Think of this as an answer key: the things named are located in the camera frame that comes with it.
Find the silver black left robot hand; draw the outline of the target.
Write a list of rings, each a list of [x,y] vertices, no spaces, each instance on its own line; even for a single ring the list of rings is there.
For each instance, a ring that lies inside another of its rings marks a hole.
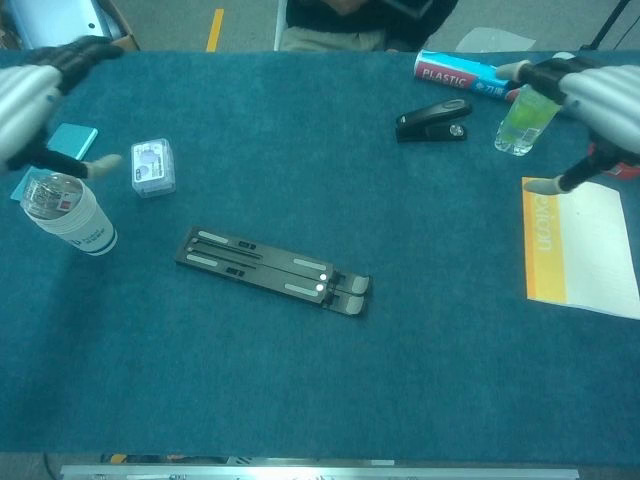
[[[86,162],[49,149],[46,127],[63,97],[95,65],[123,54],[108,39],[89,35],[35,49],[23,63],[0,69],[0,174],[33,166],[92,179],[113,170],[118,154]]]

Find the black folding laptop stand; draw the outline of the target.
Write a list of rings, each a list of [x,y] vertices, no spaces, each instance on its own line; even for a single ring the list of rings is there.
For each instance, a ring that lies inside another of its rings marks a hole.
[[[194,226],[179,247],[178,264],[358,316],[366,309],[369,276],[244,237]]]

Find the light blue smartphone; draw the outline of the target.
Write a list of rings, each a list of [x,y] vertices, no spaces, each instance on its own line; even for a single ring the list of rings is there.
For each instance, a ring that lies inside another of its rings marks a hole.
[[[98,130],[94,127],[62,123],[49,138],[47,148],[80,161],[84,159],[97,136]],[[32,176],[41,177],[51,173],[51,170],[30,166],[14,188],[10,199],[16,202],[22,199],[24,189]]]

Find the black tripod leg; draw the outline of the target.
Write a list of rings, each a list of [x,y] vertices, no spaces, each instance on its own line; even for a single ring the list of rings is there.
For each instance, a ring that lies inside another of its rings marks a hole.
[[[604,38],[606,37],[606,35],[611,30],[612,26],[616,23],[616,21],[618,20],[618,18],[620,17],[620,15],[626,9],[626,7],[629,5],[630,2],[631,0],[619,0],[615,8],[611,11],[611,13],[607,17],[607,19],[605,20],[601,28],[593,38],[593,40],[590,43],[583,44],[579,48],[579,50],[580,51],[597,50],[600,44],[602,43],[602,41],[604,40]]]

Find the white device in cardboard box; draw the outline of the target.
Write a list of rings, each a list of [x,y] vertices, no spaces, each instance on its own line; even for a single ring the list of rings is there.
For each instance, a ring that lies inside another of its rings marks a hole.
[[[6,0],[6,10],[24,49],[59,46],[87,35],[124,36],[98,0]]]

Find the clear bottle with green label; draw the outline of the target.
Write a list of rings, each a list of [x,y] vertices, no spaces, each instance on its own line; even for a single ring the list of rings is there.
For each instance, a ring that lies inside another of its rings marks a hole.
[[[498,128],[495,148],[514,156],[526,155],[561,110],[565,98],[557,89],[556,82],[546,88],[544,93],[529,84],[520,86],[509,112]]]

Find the round clear paper clip container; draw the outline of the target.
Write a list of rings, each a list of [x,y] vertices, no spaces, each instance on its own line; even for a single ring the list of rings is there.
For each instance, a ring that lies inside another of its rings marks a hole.
[[[73,210],[82,192],[83,184],[73,176],[61,173],[34,174],[27,180],[20,205],[35,218],[54,220]]]

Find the white sheet on floor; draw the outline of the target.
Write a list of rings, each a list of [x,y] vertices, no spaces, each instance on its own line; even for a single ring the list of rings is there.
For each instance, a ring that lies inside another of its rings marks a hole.
[[[475,27],[461,39],[455,51],[462,53],[528,51],[535,43],[535,39],[523,37],[509,31],[489,27]]]

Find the orange white Lexicon book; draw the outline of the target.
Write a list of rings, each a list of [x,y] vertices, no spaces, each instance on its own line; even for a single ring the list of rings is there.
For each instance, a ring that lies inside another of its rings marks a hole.
[[[527,298],[640,320],[640,290],[619,193],[586,182],[522,192]]]

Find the small clear plastic box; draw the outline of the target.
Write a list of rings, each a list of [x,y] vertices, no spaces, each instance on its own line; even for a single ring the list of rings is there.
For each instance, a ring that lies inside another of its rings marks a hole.
[[[173,152],[165,138],[131,146],[131,185],[141,198],[166,195],[176,190]]]

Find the black stapler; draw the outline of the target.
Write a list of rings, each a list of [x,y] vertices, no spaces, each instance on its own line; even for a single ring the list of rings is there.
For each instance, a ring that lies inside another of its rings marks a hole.
[[[451,99],[401,114],[396,119],[398,143],[464,141],[467,130],[460,120],[472,113],[464,99]]]

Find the yellow floor tape strip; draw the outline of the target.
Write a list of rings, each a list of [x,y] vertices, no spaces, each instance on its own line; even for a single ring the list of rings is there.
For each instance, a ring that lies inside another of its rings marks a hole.
[[[216,8],[214,11],[205,47],[205,51],[208,53],[217,51],[221,28],[224,20],[224,13],[225,10],[223,8]]]

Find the seated person in dark clothes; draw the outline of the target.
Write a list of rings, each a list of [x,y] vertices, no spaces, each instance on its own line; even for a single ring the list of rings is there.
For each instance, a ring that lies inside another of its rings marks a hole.
[[[459,0],[431,0],[412,18],[383,0],[287,0],[279,49],[289,52],[417,52]]]

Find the white chair frame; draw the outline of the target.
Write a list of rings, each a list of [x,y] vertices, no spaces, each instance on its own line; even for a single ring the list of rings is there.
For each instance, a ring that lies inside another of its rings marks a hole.
[[[277,3],[277,12],[276,12],[276,25],[274,32],[274,44],[273,50],[279,51],[282,35],[284,31],[287,29],[287,20],[286,20],[286,9],[287,9],[288,0],[278,0]]]

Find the aluminium rail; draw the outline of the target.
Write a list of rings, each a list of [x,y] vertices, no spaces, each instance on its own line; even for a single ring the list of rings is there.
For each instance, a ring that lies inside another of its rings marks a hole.
[[[573,469],[64,465],[62,480],[580,480]]]

